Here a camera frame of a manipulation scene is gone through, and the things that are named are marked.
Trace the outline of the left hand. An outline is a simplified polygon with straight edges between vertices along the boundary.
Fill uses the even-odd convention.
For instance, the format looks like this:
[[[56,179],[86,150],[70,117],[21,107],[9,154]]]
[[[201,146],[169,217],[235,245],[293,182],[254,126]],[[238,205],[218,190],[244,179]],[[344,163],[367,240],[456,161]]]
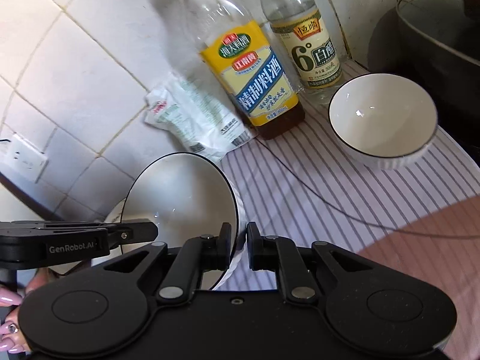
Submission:
[[[1,285],[1,308],[15,307],[1,325],[1,351],[11,354],[30,352],[24,334],[20,330],[19,312],[20,305],[31,292],[50,282],[50,270],[46,267],[39,268],[35,276],[28,282],[24,289],[24,296]]]

